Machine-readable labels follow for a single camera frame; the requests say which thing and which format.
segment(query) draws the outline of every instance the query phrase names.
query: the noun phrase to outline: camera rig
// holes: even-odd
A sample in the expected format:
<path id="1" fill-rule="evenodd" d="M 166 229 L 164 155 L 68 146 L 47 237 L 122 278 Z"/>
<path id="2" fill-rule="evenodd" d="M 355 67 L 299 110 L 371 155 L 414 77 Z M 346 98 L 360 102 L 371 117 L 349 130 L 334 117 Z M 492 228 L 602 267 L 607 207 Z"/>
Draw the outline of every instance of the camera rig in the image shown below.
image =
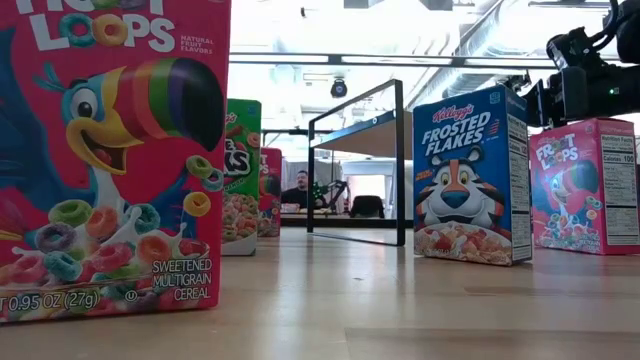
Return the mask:
<path id="1" fill-rule="evenodd" d="M 615 37 L 620 60 L 640 64 L 640 0 L 610 3 L 599 33 L 588 36 L 584 28 L 577 28 L 547 43 L 547 55 L 559 71 L 549 77 L 547 87 L 539 80 L 523 96 L 529 126 L 559 127 L 569 121 L 640 112 L 640 65 L 608 64 L 599 54 Z"/>

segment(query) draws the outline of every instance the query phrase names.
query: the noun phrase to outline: green cereal box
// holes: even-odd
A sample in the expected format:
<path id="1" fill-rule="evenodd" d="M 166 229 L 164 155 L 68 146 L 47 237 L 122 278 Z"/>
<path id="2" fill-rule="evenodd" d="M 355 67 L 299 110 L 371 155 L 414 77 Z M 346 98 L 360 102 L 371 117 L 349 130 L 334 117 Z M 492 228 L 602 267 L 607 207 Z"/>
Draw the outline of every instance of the green cereal box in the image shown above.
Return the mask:
<path id="1" fill-rule="evenodd" d="M 252 255 L 258 239 L 261 104 L 227 104 L 222 255 Z"/>

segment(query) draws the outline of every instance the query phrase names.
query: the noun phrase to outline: blue cereal box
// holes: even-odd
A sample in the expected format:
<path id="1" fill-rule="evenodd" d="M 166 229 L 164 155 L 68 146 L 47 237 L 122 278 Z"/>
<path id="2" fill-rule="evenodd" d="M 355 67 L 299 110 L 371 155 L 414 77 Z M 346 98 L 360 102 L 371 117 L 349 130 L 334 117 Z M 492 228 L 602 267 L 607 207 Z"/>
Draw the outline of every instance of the blue cereal box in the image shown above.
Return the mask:
<path id="1" fill-rule="evenodd" d="M 503 86 L 415 108 L 414 251 L 531 260 L 526 102 Z"/>

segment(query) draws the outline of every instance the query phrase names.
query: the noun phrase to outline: chair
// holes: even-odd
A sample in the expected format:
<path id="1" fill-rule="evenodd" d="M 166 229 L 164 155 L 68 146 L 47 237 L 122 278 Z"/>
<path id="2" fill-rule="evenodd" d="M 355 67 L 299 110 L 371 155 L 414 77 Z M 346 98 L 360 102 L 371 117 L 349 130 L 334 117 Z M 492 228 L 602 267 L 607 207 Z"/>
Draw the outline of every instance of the chair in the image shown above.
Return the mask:
<path id="1" fill-rule="evenodd" d="M 349 213 L 351 218 L 379 218 L 384 219 L 384 206 L 379 196 L 360 195 L 353 199 L 353 206 Z"/>

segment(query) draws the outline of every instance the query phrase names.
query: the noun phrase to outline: nutrition facts label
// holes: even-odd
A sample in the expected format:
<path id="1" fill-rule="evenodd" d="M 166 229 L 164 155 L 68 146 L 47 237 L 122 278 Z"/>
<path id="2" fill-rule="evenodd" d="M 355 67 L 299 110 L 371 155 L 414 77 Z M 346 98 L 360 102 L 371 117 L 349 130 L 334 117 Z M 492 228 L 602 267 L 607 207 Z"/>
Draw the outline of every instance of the nutrition facts label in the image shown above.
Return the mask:
<path id="1" fill-rule="evenodd" d="M 531 217 L 529 214 L 529 146 L 527 126 L 508 115 L 509 172 L 511 182 L 511 241 L 513 260 L 531 256 Z"/>
<path id="2" fill-rule="evenodd" d="M 602 135 L 607 244 L 640 245 L 633 136 Z"/>

